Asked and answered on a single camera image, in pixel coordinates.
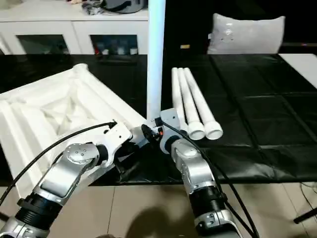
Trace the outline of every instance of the white plastic frame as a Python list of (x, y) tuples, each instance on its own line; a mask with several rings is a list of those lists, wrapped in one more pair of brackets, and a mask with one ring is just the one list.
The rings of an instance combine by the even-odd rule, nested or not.
[[(45, 108), (57, 104), (68, 109), (67, 100), (72, 99), (76, 107), (83, 108), (85, 115), (72, 115), (55, 112)], [(123, 122), (133, 132), (133, 141), (143, 143), (139, 130), (145, 118), (139, 115), (115, 93), (97, 80), (87, 69), (87, 65), (78, 64), (72, 69), (41, 79), (34, 83), (0, 94), (0, 142), (13, 177), (42, 150), (58, 140), (56, 129), (48, 121), (46, 113), (53, 118), (71, 119), (69, 134), (78, 127), (103, 123), (107, 121)], [(55, 150), (46, 154), (17, 183), (20, 197), (28, 195), (51, 164), (52, 158), (71, 143), (102, 141), (104, 128), (74, 137), (62, 143)], [(84, 183), (92, 182), (98, 174), (90, 171), (84, 176)]]

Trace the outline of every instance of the black cable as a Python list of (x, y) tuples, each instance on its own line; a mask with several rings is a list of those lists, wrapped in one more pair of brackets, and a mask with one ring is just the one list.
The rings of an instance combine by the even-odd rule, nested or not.
[[(187, 136), (186, 134), (182, 133), (181, 131), (179, 131), (178, 129), (172, 127), (171, 125), (161, 121), (163, 125), (165, 125), (166, 127), (170, 128), (171, 130), (175, 131), (176, 133), (180, 134), (181, 136), (183, 136), (186, 140), (188, 140), (190, 143), (193, 144), (193, 146), (204, 156), (206, 162), (208, 163), (208, 165), (210, 166), (211, 170), (213, 167), (215, 167), (221, 174), (222, 176), (224, 177), (226, 183), (230, 186), (231, 190), (233, 191), (235, 197), (237, 198), (243, 212), (245, 213), (250, 225), (251, 225), (251, 228), (253, 230), (253, 233), (250, 234), (252, 237), (256, 237), (256, 238), (259, 238), (259, 233), (258, 233), (258, 230), (250, 216), (250, 213), (248, 212), (246, 206), (244, 205), (238, 191), (236, 190), (236, 188), (233, 186), (233, 184), (231, 183), (230, 179), (228, 178), (227, 174), (215, 163), (215, 162), (211, 162), (208, 155), (191, 139), (189, 138), (189, 136)], [(219, 188), (219, 191), (222, 192), (222, 188), (221, 188), (221, 185), (220, 185), (220, 182), (219, 182), (219, 179), (218, 178), (214, 178), (215, 179), (215, 182)]]
[(239, 214), (233, 209), (233, 207), (230, 205), (228, 201), (224, 202), (226, 206), (229, 208), (229, 210), (232, 212), (232, 214), (235, 216), (235, 218), (241, 223), (241, 225), (247, 230), (247, 232), (250, 234), (251, 237), (256, 238), (253, 231), (249, 228), (249, 226), (243, 221), (243, 219), (239, 216)]
[(307, 185), (305, 185), (305, 184), (303, 184), (303, 183), (300, 183), (300, 185), (299, 185), (299, 187), (300, 187), (300, 189), (301, 189), (301, 192), (302, 192), (302, 194), (303, 194), (303, 196), (304, 196), (306, 202), (308, 203), (308, 205), (309, 205), (309, 206), (311, 207), (311, 209), (313, 210), (314, 208), (313, 208), (311, 202), (310, 202), (310, 201), (308, 200), (308, 198), (306, 197), (306, 195), (305, 195), (305, 193), (304, 193), (304, 191), (303, 191), (303, 186), (302, 186), (302, 185), (304, 185), (304, 186), (306, 186), (306, 187), (309, 187), (309, 186), (307, 186)]
[[(5, 198), (8, 196), (8, 194), (10, 193), (10, 191), (13, 189), (13, 187), (15, 186), (15, 184), (18, 182), (18, 180), (28, 171), (28, 169), (34, 165), (46, 152), (50, 151), (51, 149), (53, 149), (54, 147), (56, 147), (57, 145), (59, 145), (60, 143), (74, 137), (77, 136), (78, 134), (84, 133), (88, 130), (92, 130), (98, 127), (102, 127), (102, 126), (114, 126), (116, 124), (116, 122), (106, 122), (106, 123), (101, 123), (101, 124), (97, 124), (97, 125), (93, 125), (91, 127), (76, 131), (70, 135), (65, 136), (64, 138), (58, 140), (57, 142), (55, 142), (54, 144), (50, 145), (48, 148), (46, 148), (45, 150), (43, 150), (40, 154), (38, 154), (16, 177), (15, 179), (11, 182), (11, 184), (8, 186), (8, 188), (5, 190), (5, 192), (3, 193), (3, 195), (0, 198), (0, 206), (3, 204)], [(0, 219), (2, 220), (2, 217), (4, 218), (3, 221), (6, 221), (5, 218), (8, 217), (8, 215), (4, 214), (4, 213), (0, 213)]]
[(314, 193), (316, 193), (317, 194), (317, 191), (314, 189), (314, 188), (317, 188), (317, 186), (316, 185), (313, 185), (313, 186), (309, 186), (309, 185), (307, 185), (307, 184), (305, 184), (305, 183), (301, 183), (302, 185), (304, 185), (305, 187), (309, 187), (309, 188), (311, 188), (312, 189), (312, 191), (314, 192)]
[(59, 158), (63, 155), (63, 153), (64, 153), (64, 151), (60, 152), (60, 153), (56, 156), (56, 158), (55, 158), (54, 161), (52, 162), (51, 166), (52, 166), (53, 164), (55, 164), (55, 163), (59, 160)]

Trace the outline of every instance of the black plastic sheet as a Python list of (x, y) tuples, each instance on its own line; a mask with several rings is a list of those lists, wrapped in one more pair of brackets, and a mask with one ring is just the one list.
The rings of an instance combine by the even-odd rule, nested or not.
[[(101, 82), (146, 116), (146, 56), (1, 56), (0, 93), (87, 63)], [(171, 68), (189, 67), (224, 134), (203, 139), (233, 182), (317, 181), (317, 89), (279, 56), (228, 55), (164, 58), (162, 109), (172, 107)], [(0, 153), (0, 184), (9, 170)], [(172, 159), (146, 145), (94, 185), (182, 183)]]

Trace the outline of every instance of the shelf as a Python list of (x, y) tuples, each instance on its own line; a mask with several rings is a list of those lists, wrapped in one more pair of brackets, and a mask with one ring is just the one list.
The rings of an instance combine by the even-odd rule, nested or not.
[(11, 9), (0, 10), (0, 22), (10, 21), (147, 21), (148, 10), (131, 14), (104, 13), (87, 15), (81, 4), (65, 0), (24, 0)]

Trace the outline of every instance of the white pillow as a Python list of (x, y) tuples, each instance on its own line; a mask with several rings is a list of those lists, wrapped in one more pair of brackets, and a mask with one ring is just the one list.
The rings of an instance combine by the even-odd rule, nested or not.
[(285, 16), (236, 20), (215, 13), (208, 54), (275, 54), (283, 40)]

